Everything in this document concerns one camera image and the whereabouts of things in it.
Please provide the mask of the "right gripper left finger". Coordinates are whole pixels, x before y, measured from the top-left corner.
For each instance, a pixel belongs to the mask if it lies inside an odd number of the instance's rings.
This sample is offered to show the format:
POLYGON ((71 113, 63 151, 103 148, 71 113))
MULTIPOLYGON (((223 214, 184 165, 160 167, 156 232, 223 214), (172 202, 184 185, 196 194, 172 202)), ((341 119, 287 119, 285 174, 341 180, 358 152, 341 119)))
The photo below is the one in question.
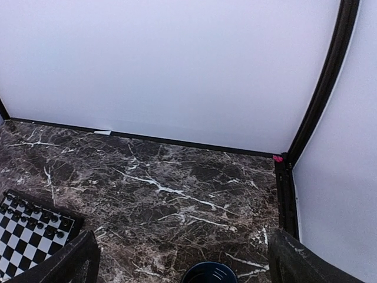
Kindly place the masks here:
POLYGON ((61 245, 34 236, 34 246, 20 240, 13 245, 1 244, 1 282, 96 282, 100 265, 100 248, 93 231, 83 231, 61 245))

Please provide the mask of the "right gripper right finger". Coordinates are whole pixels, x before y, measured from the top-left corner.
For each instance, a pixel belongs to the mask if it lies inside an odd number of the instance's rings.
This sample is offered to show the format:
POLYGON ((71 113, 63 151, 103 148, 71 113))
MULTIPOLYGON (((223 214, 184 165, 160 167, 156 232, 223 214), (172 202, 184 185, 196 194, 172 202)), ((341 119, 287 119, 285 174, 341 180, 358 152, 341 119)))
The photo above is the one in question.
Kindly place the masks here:
POLYGON ((282 229, 269 240, 268 259, 272 282, 361 282, 318 257, 282 229))

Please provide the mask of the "black grey chessboard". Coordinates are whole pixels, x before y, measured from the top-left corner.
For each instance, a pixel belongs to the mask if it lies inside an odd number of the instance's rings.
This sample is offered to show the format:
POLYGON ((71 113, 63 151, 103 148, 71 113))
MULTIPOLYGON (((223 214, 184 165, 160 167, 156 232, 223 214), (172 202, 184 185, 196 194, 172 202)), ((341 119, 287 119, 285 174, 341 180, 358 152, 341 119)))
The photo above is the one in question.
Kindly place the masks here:
POLYGON ((1 199, 1 282, 52 257, 80 232, 84 218, 7 190, 1 199))

